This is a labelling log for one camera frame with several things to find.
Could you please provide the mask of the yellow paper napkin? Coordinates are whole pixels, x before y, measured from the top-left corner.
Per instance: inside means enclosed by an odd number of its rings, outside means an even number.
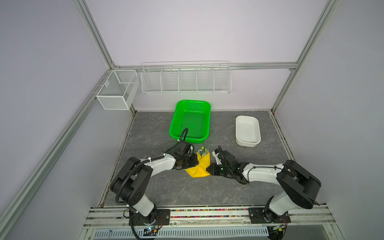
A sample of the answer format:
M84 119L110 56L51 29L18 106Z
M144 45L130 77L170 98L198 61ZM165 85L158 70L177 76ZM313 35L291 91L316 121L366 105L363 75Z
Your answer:
M209 152L203 155L197 154L199 164L193 168L186 169L186 172L192 178L203 178L210 176L211 174L207 171L207 168L211 165L211 155Z

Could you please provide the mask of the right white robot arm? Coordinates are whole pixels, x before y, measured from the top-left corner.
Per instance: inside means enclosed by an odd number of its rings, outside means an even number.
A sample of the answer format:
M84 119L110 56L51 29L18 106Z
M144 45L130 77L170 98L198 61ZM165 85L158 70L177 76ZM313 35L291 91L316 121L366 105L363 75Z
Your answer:
M295 208L312 209L321 188L321 181L293 160L277 165L256 165L238 162L228 151L218 147L213 151L216 162L206 171L212 176L233 179L240 184L264 182L282 187L283 192L268 199L263 208L250 208L253 224L290 223L288 211Z

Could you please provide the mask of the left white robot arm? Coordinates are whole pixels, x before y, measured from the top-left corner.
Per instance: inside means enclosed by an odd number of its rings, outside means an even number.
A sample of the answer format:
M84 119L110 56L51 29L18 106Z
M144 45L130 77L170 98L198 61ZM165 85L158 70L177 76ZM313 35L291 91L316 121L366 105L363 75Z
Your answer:
M157 206L145 195L151 177L170 170L186 170L199 164L194 145L179 140L160 156L138 159L129 158L110 184L115 203L126 205L129 210L147 219L154 218Z

